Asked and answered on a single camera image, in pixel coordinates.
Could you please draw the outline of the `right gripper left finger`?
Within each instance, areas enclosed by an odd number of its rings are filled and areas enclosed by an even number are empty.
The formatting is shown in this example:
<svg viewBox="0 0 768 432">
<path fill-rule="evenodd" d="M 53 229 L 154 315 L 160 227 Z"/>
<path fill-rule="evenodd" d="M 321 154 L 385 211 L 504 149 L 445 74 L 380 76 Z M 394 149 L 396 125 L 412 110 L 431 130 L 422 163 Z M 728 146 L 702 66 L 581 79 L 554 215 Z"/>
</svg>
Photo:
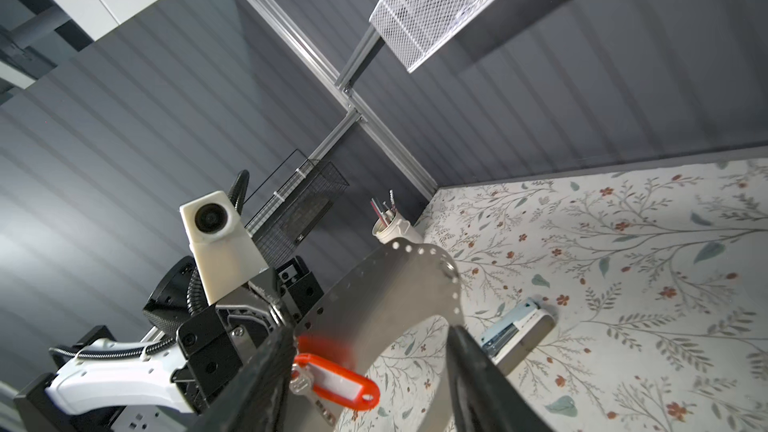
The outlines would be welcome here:
<svg viewBox="0 0 768 432">
<path fill-rule="evenodd" d="M 189 429 L 199 432 L 283 430 L 295 355 L 294 329 L 291 326 L 276 329 Z"/>
</svg>

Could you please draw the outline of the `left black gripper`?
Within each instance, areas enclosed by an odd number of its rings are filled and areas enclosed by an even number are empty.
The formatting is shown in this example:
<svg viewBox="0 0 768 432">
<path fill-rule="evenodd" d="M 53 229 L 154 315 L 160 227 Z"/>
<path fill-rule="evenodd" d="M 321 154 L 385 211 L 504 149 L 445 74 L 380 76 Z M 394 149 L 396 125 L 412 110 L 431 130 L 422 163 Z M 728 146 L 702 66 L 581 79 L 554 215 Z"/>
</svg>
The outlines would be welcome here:
<svg viewBox="0 0 768 432">
<path fill-rule="evenodd" d="M 276 286 L 295 321 L 323 296 L 319 282 L 299 256 L 279 266 L 267 283 Z M 190 318 L 176 331 L 186 364 L 175 371 L 175 384 L 191 407 L 207 408 L 274 331 L 277 319 L 265 306 L 209 304 L 196 268 L 186 301 Z"/>
</svg>

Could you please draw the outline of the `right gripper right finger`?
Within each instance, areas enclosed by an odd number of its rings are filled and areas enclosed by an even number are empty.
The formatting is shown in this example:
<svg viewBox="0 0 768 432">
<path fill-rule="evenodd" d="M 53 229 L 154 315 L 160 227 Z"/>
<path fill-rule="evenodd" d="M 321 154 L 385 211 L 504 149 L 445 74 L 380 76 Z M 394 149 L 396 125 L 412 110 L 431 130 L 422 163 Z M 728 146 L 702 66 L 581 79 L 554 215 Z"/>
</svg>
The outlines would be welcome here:
<svg viewBox="0 0 768 432">
<path fill-rule="evenodd" d="M 550 429 L 464 327 L 449 328 L 446 359 L 453 418 L 458 431 Z"/>
</svg>

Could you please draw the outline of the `red key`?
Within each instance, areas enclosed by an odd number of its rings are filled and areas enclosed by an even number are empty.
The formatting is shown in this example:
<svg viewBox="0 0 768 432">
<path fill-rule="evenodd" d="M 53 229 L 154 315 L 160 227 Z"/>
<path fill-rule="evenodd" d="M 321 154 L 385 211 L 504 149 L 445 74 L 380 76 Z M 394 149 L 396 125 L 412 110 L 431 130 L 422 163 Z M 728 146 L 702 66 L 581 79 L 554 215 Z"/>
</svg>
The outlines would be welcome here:
<svg viewBox="0 0 768 432">
<path fill-rule="evenodd" d="M 378 385 L 352 370 L 314 354 L 298 354 L 292 364 L 290 390 L 314 403 L 326 401 L 353 411 L 374 409 L 380 401 Z"/>
</svg>

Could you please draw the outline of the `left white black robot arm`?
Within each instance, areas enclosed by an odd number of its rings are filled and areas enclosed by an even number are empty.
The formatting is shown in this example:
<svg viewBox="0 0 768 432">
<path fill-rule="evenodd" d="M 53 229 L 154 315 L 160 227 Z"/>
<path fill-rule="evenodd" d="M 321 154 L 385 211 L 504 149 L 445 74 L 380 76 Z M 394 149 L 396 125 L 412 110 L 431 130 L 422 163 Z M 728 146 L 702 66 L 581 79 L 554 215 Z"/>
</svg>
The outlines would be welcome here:
<svg viewBox="0 0 768 432">
<path fill-rule="evenodd" d="M 209 304 L 190 256 L 166 273 L 143 313 L 162 339 L 121 343 L 96 326 L 70 347 L 51 348 L 56 371 L 13 399 L 26 429 L 146 431 L 163 408 L 199 415 L 274 328 L 271 317 Z"/>
</svg>

